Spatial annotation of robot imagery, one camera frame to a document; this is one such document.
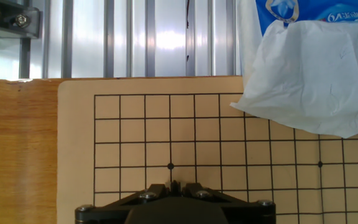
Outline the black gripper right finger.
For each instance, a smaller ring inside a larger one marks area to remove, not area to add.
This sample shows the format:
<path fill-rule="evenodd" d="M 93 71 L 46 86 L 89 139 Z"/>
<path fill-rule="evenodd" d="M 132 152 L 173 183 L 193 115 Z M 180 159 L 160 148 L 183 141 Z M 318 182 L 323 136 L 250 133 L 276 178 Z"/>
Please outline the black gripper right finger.
<path fill-rule="evenodd" d="M 192 204 L 243 205 L 246 201 L 226 195 L 217 190 L 203 187 L 199 183 L 187 183 L 184 186 L 184 201 Z"/>

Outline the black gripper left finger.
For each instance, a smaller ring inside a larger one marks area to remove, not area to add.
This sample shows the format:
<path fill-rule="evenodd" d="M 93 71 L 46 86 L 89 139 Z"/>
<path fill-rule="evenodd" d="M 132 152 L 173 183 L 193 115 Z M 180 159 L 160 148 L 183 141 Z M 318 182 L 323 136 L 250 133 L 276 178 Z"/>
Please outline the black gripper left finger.
<path fill-rule="evenodd" d="M 169 188 L 164 184 L 152 184 L 149 188 L 106 205 L 106 207 L 151 207 L 168 197 Z"/>

